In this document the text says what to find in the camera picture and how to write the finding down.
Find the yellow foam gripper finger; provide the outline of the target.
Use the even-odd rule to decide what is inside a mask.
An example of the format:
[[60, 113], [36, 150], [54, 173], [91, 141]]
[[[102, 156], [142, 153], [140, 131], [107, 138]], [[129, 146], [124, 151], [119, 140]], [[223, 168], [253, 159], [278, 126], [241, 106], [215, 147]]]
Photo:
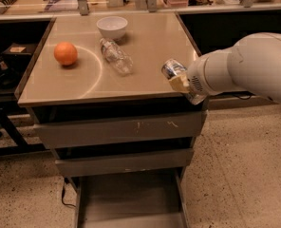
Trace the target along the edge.
[[190, 91], [189, 82], [185, 73], [171, 78], [169, 84], [176, 92], [188, 93]]

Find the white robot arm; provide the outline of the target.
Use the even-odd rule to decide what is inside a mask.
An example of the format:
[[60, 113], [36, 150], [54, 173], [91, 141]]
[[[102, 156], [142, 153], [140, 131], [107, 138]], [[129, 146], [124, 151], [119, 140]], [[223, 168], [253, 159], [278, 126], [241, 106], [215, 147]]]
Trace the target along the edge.
[[189, 66], [170, 59], [161, 71], [171, 88], [193, 105], [235, 91], [281, 104], [281, 34], [251, 34], [232, 47], [198, 57]]

